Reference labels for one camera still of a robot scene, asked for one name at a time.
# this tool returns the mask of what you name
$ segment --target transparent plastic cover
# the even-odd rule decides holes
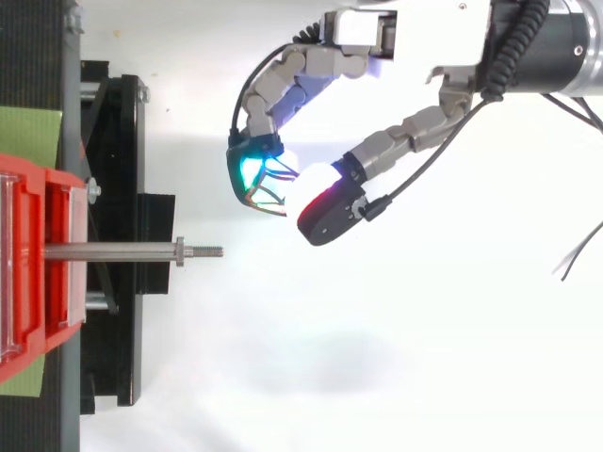
[[[88,191],[72,188],[69,197],[69,241],[88,241]],[[69,262],[67,294],[67,325],[72,327],[86,321],[86,271],[87,263]]]
[[[0,363],[18,347],[14,337],[13,189],[17,176],[0,174]]]

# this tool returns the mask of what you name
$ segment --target white wall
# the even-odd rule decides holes
[[[248,73],[335,1],[81,3],[83,57],[151,88],[147,191],[177,195],[189,243],[226,248],[146,299],[142,399],[101,401],[83,451],[603,448],[603,236],[567,284],[550,275],[603,219],[600,135],[508,96],[382,218],[312,249],[238,204],[225,143]],[[283,137],[333,161],[431,98],[342,82]]]

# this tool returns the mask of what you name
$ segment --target coiled cable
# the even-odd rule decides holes
[[[509,38],[505,40],[486,74],[481,98],[489,103],[502,102],[513,81],[517,63],[545,23],[550,0],[526,0]]]
[[[320,24],[318,22],[307,26],[298,36],[293,37],[294,44],[319,44]]]

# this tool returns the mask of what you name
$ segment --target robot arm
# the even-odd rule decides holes
[[[235,193],[253,206],[250,192],[271,174],[296,179],[286,202],[271,192],[283,207],[276,213],[282,215],[286,204],[311,244],[329,243],[382,213],[480,108],[505,92],[578,97],[603,91],[602,23],[603,0],[399,0],[327,12],[319,40],[285,47],[282,60],[242,93],[247,128],[239,133],[234,124],[227,154]],[[280,127],[338,77],[363,76],[372,58],[389,65],[393,76],[413,68],[417,83],[443,75],[438,105],[376,132],[329,169],[311,167],[302,175],[266,169],[283,153]],[[483,102],[472,110],[478,92]],[[368,202],[363,183],[407,153],[437,146],[427,166],[395,193]],[[264,162],[247,185],[239,176],[246,158]]]

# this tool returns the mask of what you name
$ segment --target red plastic part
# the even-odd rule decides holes
[[[70,241],[70,192],[66,187],[84,188],[84,183],[67,172],[46,171],[46,242]],[[80,324],[67,325],[69,269],[67,262],[46,263],[46,351],[67,341]]]
[[[13,331],[20,350],[0,362],[0,382],[25,370],[46,350],[44,320],[45,170],[0,155],[0,172],[14,174],[13,198]]]
[[[68,264],[45,264],[43,254],[45,240],[69,241],[70,188],[85,185],[72,174],[2,154],[0,173],[20,178],[13,200],[13,329],[20,349],[0,361],[2,383],[81,326],[67,325]]]

